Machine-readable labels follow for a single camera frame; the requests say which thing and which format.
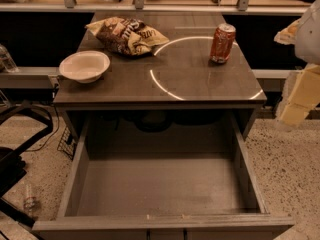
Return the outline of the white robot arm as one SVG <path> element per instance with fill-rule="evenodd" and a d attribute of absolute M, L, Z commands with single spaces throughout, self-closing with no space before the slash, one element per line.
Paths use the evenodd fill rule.
<path fill-rule="evenodd" d="M 293 44 L 295 56 L 307 63 L 285 83 L 276 117 L 279 123 L 297 127 L 320 103 L 320 0 L 315 0 L 301 18 L 276 34 L 280 44 Z"/>

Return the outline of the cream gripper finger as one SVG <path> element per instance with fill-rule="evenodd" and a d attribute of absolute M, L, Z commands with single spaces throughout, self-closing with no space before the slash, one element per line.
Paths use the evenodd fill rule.
<path fill-rule="evenodd" d="M 320 66 L 308 64 L 286 80 L 279 105 L 279 121 L 298 126 L 320 103 Z"/>

